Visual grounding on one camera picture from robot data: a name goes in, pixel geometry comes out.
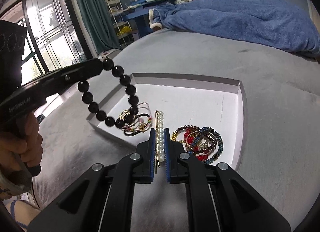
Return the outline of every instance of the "white tray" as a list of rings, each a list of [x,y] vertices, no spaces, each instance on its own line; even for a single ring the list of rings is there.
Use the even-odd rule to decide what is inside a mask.
[[[245,95],[240,81],[198,75],[137,73],[132,74],[132,84],[137,88],[140,102],[148,102],[154,128],[155,110],[164,112],[164,128],[170,134],[183,125],[214,128],[222,137],[223,152],[213,165],[226,162],[237,168],[244,135]],[[118,85],[99,106],[108,116],[118,118],[128,109],[128,95]],[[127,137],[116,127],[99,122],[94,114],[87,117],[97,131],[108,138],[136,146],[149,139],[150,131]]]

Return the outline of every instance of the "black bead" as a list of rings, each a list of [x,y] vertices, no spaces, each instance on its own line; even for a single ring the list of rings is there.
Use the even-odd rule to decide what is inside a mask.
[[[104,112],[104,111],[98,111],[97,114],[96,114],[96,118],[99,120],[99,121],[104,121],[106,118],[107,118],[107,114]]]
[[[139,108],[136,105],[132,105],[129,110],[132,114],[138,114],[139,112]]]
[[[88,109],[90,113],[96,114],[99,111],[99,105],[96,102],[91,102]]]
[[[89,83],[88,81],[80,81],[79,84],[78,84],[78,90],[81,92],[81,93],[84,93],[84,92],[87,92],[89,90]]]
[[[129,85],[125,88],[125,92],[128,95],[135,95],[136,94],[137,89],[135,88],[134,85]]]
[[[114,77],[121,77],[124,73],[122,66],[115,66],[112,68],[112,75]]]
[[[121,120],[121,119],[117,119],[117,120],[116,120],[116,127],[117,127],[118,129],[121,129],[124,125],[125,125],[125,123],[124,123],[123,120]]]
[[[85,104],[90,104],[93,101],[93,95],[90,92],[84,92],[82,95],[82,101]]]
[[[103,69],[106,70],[106,71],[111,70],[114,65],[115,64],[113,63],[113,60],[111,60],[111,59],[105,59],[102,62]]]
[[[113,125],[115,125],[115,119],[111,116],[108,116],[106,118],[106,120],[104,121],[104,123],[106,124],[106,126],[112,127]]]
[[[129,102],[129,104],[131,104],[131,105],[137,105],[137,104],[139,103],[139,98],[138,98],[138,96],[131,95],[131,96],[128,98],[128,102]]]
[[[132,124],[134,119],[133,119],[133,114],[126,114],[124,116],[124,121],[127,123],[127,124]]]
[[[128,75],[122,75],[119,80],[121,85],[127,86],[131,82],[131,78]]]

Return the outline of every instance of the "green curtain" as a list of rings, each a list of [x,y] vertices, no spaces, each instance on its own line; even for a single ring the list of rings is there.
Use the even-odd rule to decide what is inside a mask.
[[[77,0],[77,3],[97,52],[120,48],[105,0]]]

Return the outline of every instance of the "gray bed sheet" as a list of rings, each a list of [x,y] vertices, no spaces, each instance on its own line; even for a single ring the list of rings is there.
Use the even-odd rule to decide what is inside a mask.
[[[320,192],[320,65],[272,47],[168,29],[134,42],[114,62],[128,75],[241,80],[248,129],[237,171],[292,230],[303,220]],[[101,101],[117,84],[110,72],[92,78],[94,100]],[[134,151],[96,133],[86,121],[88,114],[76,93],[40,125],[44,154],[35,184],[43,206],[92,164],[114,164]],[[153,184],[136,185],[131,231],[187,231],[185,197],[183,185],[166,183],[162,168]]]

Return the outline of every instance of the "sliding glass door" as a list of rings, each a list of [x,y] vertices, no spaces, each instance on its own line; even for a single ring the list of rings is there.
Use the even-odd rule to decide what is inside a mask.
[[[27,27],[22,84],[91,58],[71,0],[20,0],[0,19]]]

